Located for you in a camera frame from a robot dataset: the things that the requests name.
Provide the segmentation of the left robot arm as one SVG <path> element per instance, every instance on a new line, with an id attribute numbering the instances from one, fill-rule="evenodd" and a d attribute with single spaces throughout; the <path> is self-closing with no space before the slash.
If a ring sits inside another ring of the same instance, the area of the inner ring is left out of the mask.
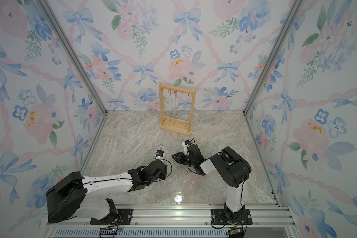
<path id="1" fill-rule="evenodd" d="M 114 176 L 84 177 L 80 172 L 72 172 L 46 193 L 48 222 L 89 218 L 91 225 L 117 224 L 121 215 L 114 201 L 110 198 L 105 202 L 95 201 L 95 196 L 142 190 L 167 175 L 168 166 L 163 160 L 154 160 L 147 166 Z"/>

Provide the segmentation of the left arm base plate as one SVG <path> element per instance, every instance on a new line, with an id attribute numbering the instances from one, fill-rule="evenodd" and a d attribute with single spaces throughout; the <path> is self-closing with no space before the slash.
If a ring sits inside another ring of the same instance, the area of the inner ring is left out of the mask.
<path id="1" fill-rule="evenodd" d="M 117 209 L 110 211 L 104 218 L 91 218 L 90 225 L 130 225 L 133 209 Z"/>

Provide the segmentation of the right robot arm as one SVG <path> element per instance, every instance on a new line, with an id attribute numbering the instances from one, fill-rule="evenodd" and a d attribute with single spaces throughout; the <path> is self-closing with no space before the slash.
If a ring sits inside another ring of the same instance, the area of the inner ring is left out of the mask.
<path id="1" fill-rule="evenodd" d="M 235 150 L 227 146 L 209 157 L 204 158 L 196 144 L 183 144 L 184 152 L 178 152 L 172 158 L 181 165 L 194 168 L 194 173 L 205 176 L 217 171 L 227 185 L 227 199 L 224 214 L 229 223 L 251 224 L 250 211 L 246 209 L 243 198 L 243 187 L 249 179 L 252 168 Z"/>

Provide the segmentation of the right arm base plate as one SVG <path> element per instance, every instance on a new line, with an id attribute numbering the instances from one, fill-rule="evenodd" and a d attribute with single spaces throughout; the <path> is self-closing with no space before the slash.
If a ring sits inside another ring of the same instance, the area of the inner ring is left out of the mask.
<path id="1" fill-rule="evenodd" d="M 211 209 L 211 222 L 213 225 L 233 225 L 241 224 L 252 225 L 250 211 L 242 208 L 238 212 L 232 212 L 230 209 Z"/>

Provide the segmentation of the wooden jewelry display stand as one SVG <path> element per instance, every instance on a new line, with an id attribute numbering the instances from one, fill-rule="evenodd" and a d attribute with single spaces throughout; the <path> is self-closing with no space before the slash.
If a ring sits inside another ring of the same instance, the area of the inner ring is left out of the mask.
<path id="1" fill-rule="evenodd" d="M 160 102 L 160 128 L 167 131 L 191 135 L 195 90 L 183 89 L 162 82 L 158 83 Z"/>

